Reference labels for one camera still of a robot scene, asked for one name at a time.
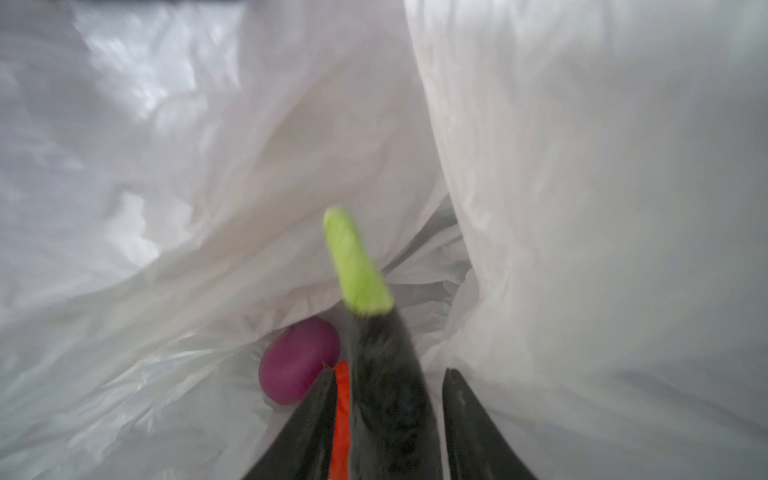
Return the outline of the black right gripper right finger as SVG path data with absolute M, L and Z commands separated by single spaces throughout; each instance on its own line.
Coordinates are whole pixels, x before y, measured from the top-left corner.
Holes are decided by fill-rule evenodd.
M 445 372 L 442 402 L 452 480 L 536 479 L 456 369 Z

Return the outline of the red tomato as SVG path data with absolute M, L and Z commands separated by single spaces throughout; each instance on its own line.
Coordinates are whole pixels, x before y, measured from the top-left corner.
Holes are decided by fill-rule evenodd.
M 329 465 L 329 480 L 348 480 L 350 449 L 350 374 L 346 360 L 334 367 L 337 383 L 337 400 L 335 411 L 335 426 L 331 460 Z

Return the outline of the white plastic grocery bag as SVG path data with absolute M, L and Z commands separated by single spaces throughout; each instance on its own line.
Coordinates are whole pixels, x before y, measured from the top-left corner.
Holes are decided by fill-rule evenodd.
M 3 2 L 2 477 L 242 477 L 331 205 L 537 476 L 766 477 L 763 1 Z

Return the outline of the dark eggplant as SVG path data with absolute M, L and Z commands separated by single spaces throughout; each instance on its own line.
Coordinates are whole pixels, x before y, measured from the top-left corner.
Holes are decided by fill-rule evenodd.
M 323 219 L 349 326 L 349 474 L 353 479 L 440 479 L 440 437 L 410 333 L 356 222 L 341 207 Z

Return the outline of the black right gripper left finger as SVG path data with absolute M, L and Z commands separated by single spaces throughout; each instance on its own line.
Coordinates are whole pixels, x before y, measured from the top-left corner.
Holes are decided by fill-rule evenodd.
M 325 367 L 243 480 L 326 480 L 332 456 L 336 404 L 335 372 Z

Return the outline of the purple sweet potato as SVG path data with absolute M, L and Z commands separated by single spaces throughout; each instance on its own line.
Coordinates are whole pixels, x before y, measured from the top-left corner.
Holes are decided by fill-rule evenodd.
M 329 322 L 310 317 L 285 329 L 268 346 L 259 366 L 265 395 L 281 406 L 300 402 L 325 366 L 335 366 L 341 340 Z

